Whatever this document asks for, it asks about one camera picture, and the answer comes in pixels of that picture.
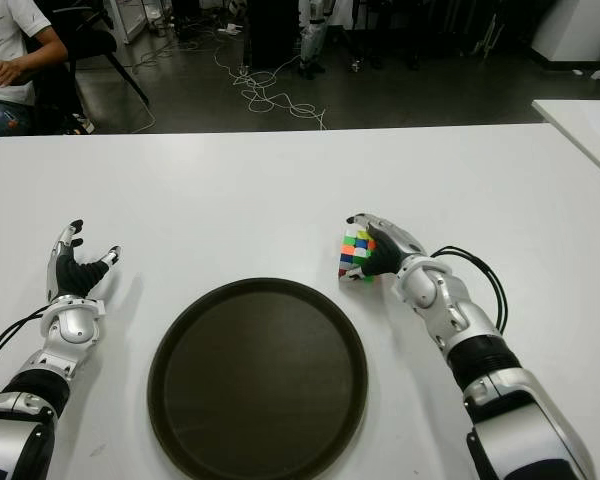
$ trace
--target white t-shirt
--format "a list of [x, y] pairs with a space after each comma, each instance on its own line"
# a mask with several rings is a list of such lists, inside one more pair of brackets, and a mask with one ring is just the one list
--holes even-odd
[[[26, 55], [22, 32], [33, 37], [49, 25], [33, 0], [0, 0], [0, 60]], [[0, 100], [33, 105], [33, 85], [0, 87]]]

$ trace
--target human arm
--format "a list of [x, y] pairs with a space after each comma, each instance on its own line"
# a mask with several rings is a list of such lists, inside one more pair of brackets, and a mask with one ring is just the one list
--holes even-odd
[[67, 49], [52, 27], [43, 28], [34, 35], [40, 47], [13, 60], [0, 60], [0, 86], [22, 84], [23, 77], [44, 67], [55, 65], [67, 59]]

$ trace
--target white cable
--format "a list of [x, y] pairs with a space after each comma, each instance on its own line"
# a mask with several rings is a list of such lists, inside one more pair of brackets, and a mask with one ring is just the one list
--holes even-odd
[[[321, 113], [317, 113], [317, 109], [314, 105], [310, 103], [296, 103], [294, 104], [291, 101], [291, 98], [286, 93], [278, 93], [273, 96], [267, 95], [267, 88], [270, 88], [276, 84], [278, 81], [277, 74], [280, 70], [282, 70], [287, 65], [295, 62], [300, 55], [296, 55], [291, 60], [283, 63], [278, 68], [276, 68], [273, 73], [272, 72], [255, 72], [252, 74], [240, 74], [235, 75], [230, 67], [226, 65], [222, 65], [218, 61], [218, 52], [222, 47], [218, 47], [213, 54], [213, 60], [216, 62], [216, 65], [224, 68], [229, 72], [229, 76], [233, 78], [233, 85], [246, 85], [248, 88], [242, 90], [240, 94], [249, 100], [249, 111], [253, 113], [267, 113], [273, 110], [275, 107], [282, 108], [284, 110], [288, 110], [291, 115], [298, 118], [312, 118], [318, 122], [320, 126], [320, 130], [326, 130], [327, 127], [324, 124], [324, 115], [326, 113], [326, 109], [323, 109]], [[256, 76], [265, 75], [264, 80], [258, 81], [256, 80]], [[276, 99], [282, 98], [286, 100], [286, 103], [280, 104], [275, 102]], [[264, 109], [256, 109], [256, 105], [264, 104]]]
[[[218, 35], [216, 34], [216, 31], [213, 28], [210, 28], [208, 30], [203, 30], [203, 32], [209, 34], [217, 42], [219, 42], [221, 44], [225, 43], [224, 39], [219, 38]], [[229, 40], [232, 40], [232, 41], [239, 41], [238, 39], [231, 38], [230, 36], [223, 37], [223, 38], [229, 38]], [[135, 72], [135, 70], [141, 66], [154, 67], [157, 65], [159, 58], [170, 57], [170, 56], [172, 56], [172, 54], [174, 52], [199, 52], [199, 53], [201, 53], [201, 52], [213, 51], [214, 52], [213, 60], [215, 61], [217, 66], [227, 70], [227, 72], [229, 73], [229, 76], [231, 78], [233, 78], [233, 85], [234, 86], [245, 85], [247, 87], [246, 89], [241, 90], [240, 94], [244, 98], [249, 100], [248, 109], [250, 112], [267, 113], [267, 112], [272, 111], [274, 108], [278, 107], [278, 108], [282, 108], [284, 110], [288, 110], [289, 113], [291, 115], [293, 115], [294, 117], [304, 118], [304, 119], [314, 119], [318, 122], [318, 126], [319, 126], [320, 130], [327, 130], [327, 127], [324, 124], [324, 115], [326, 113], [326, 109], [323, 109], [322, 112], [318, 113], [317, 108], [310, 103], [294, 104], [291, 101], [291, 98], [289, 97], [289, 95], [285, 92], [277, 93], [272, 96], [269, 96], [267, 94], [267, 89], [273, 87], [277, 83], [278, 72], [280, 72], [280, 70], [282, 70], [287, 65], [290, 65], [293, 62], [295, 62], [300, 57], [300, 55], [296, 55], [291, 60], [288, 60], [287, 62], [283, 63], [278, 68], [276, 68], [273, 72], [262, 71], [262, 72], [255, 72], [252, 74], [245, 73], [245, 74], [236, 75], [231, 71], [230, 67], [227, 67], [226, 65], [222, 65], [218, 61], [218, 52], [222, 49], [223, 45], [219, 46], [215, 50], [201, 49], [200, 46], [201, 46], [201, 43], [198, 43], [196, 41], [189, 41], [189, 42], [185, 42], [184, 44], [180, 43], [179, 45], [174, 46], [174, 40], [170, 40], [162, 47], [142, 54], [140, 56], [140, 61], [138, 63], [134, 64], [132, 66], [131, 70], [132, 70], [132, 72]], [[256, 77], [261, 77], [261, 76], [264, 76], [264, 78], [262, 80], [258, 81]], [[276, 102], [276, 100], [278, 100], [278, 99], [281, 99], [282, 103]], [[147, 129], [153, 127], [156, 124], [155, 116], [151, 113], [151, 110], [149, 110], [149, 107], [147, 107], [147, 105], [144, 103], [144, 101], [142, 102], [142, 106], [147, 111], [147, 114], [151, 117], [151, 122], [148, 123], [147, 125], [145, 125], [144, 127], [134, 130], [133, 132], [131, 132], [132, 134], [140, 133], [144, 130], [147, 130]]]

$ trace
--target chair leg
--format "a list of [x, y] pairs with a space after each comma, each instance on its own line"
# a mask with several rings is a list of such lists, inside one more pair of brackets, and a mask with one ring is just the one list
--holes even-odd
[[122, 78], [124, 78], [125, 81], [129, 85], [131, 85], [136, 92], [138, 92], [138, 95], [140, 95], [140, 98], [142, 98], [142, 101], [144, 102], [144, 104], [149, 106], [149, 99], [144, 94], [144, 92], [140, 89], [140, 87], [135, 82], [135, 80], [131, 77], [131, 75], [129, 75], [129, 72], [127, 72], [125, 70], [125, 68], [122, 65], [120, 65], [120, 62], [118, 62], [118, 59], [116, 57], [114, 57], [112, 53], [106, 53], [105, 56], [107, 57], [109, 62], [111, 62], [111, 65], [113, 65], [115, 67], [115, 69], [118, 71], [118, 73], [122, 76]]

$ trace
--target black round tray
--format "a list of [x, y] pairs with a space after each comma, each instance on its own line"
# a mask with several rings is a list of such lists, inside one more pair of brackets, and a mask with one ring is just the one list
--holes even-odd
[[308, 479], [344, 450], [367, 396], [349, 319], [324, 295], [257, 278], [208, 293], [165, 335], [149, 416], [171, 460], [214, 480]]

